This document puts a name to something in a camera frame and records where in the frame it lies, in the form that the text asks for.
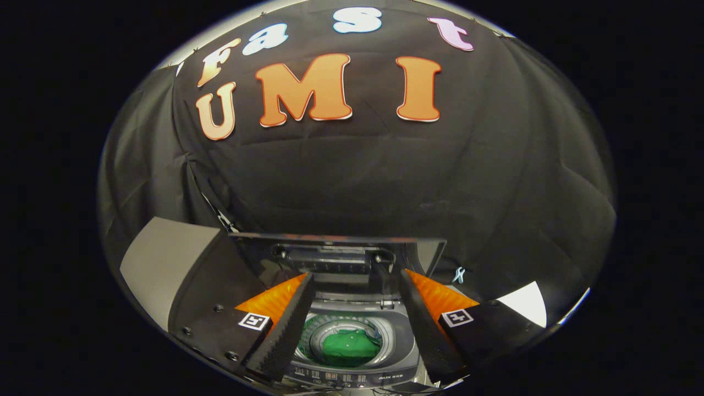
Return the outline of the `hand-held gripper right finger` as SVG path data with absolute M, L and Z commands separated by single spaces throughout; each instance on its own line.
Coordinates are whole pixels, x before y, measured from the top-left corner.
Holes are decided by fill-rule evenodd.
M 498 365 L 538 343 L 547 333 L 506 300 L 477 302 L 409 269 L 398 289 L 432 382 L 452 383 Z

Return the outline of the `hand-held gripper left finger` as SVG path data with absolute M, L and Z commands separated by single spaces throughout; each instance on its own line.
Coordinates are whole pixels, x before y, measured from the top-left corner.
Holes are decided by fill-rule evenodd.
M 314 295 L 310 275 L 268 289 L 250 272 L 190 272 L 176 287 L 169 335 L 209 368 L 271 386 L 293 358 Z

